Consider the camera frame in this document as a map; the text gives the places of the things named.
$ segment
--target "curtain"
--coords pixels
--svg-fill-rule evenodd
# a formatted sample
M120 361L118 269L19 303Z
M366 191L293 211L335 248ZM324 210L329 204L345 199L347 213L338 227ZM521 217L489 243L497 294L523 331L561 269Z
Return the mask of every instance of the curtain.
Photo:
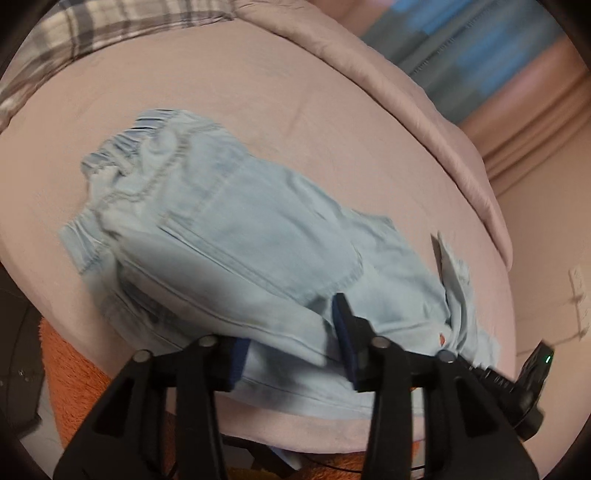
M460 127L482 155L497 195L591 119L591 74L562 37Z
M398 0L362 39L457 124L562 34L536 0Z

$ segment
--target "screw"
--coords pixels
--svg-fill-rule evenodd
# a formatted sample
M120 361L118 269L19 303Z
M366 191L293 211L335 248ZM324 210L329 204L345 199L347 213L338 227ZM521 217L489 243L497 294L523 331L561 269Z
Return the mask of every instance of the screw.
M444 364L452 364L456 361L456 354L449 350L439 350L437 352L437 358Z
M371 339L371 344L376 348L388 348L390 343L392 342L386 337L374 337Z
M143 364L144 362L147 362L151 358L152 358L152 352L149 352L148 350L138 350L137 352L134 353L134 356L133 356L134 362L136 362L138 364Z
M199 339L199 346L209 348L217 344L217 337L215 335L206 335Z

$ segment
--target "wall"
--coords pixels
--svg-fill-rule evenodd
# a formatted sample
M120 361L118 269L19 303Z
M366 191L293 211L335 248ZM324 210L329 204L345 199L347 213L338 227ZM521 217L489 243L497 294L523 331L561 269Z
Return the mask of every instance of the wall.
M556 345L540 403L546 418L526 442L543 476L591 412L591 332L577 337L569 279L579 264L591 289L591 122L499 202L515 249L510 279L519 367L540 339Z

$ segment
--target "blue curtain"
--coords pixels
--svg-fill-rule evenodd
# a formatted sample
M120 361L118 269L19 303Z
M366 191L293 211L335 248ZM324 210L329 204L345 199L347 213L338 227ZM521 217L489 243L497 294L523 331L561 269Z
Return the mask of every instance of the blue curtain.
M458 124L562 34L536 0L398 0L362 39Z

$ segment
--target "bed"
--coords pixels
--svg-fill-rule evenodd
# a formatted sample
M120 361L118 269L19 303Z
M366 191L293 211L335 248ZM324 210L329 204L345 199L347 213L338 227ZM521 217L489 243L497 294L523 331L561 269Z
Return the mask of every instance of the bed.
M232 8L231 21L88 55L14 115L0 135L0 258L19 287L80 354L118 372L132 349L97 312L57 233L86 201L85 154L138 112L188 109L340 203L389 216L436 274L441 232L470 268L479 324L501 345L498 369L513 377L511 242L473 145L408 77L316 7L235 0ZM365 449L369 420L218 405L220 429L232 436L295 451Z

